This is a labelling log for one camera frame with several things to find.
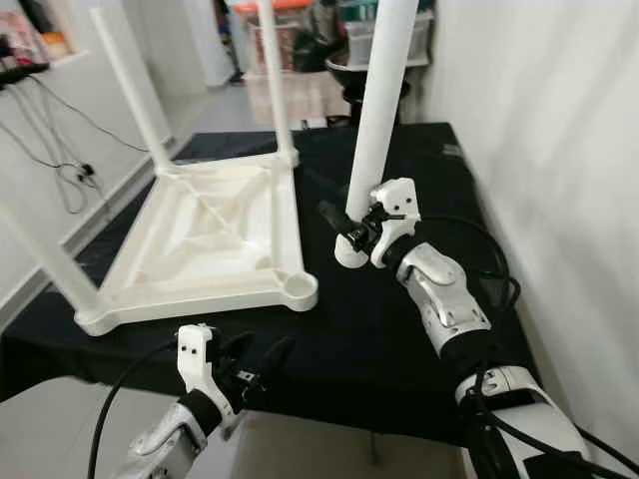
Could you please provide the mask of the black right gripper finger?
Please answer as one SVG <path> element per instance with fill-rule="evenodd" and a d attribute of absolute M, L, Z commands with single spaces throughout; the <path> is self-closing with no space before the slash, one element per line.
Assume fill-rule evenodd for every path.
<path fill-rule="evenodd" d="M 340 238 L 345 239 L 347 242 L 352 242 L 354 239 L 354 221 L 348 218 L 348 215 L 339 209 L 334 204 L 330 204 L 328 201 L 319 201 L 317 204 L 317 210 L 325 220 L 330 228 Z"/>

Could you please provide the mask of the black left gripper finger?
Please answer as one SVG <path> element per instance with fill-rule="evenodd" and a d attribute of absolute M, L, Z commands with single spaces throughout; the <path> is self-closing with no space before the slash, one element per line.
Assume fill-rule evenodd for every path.
<path fill-rule="evenodd" d="M 279 338 L 268 347 L 265 354 L 256 363 L 253 363 L 253 388 L 266 388 L 278 375 L 285 361 L 294 347 L 294 339 L 291 336 Z"/>
<path fill-rule="evenodd" d="M 244 331 L 229 338 L 223 338 L 218 343 L 218 352 L 215 354 L 215 371 L 237 371 L 244 354 L 253 341 L 255 334 Z"/>

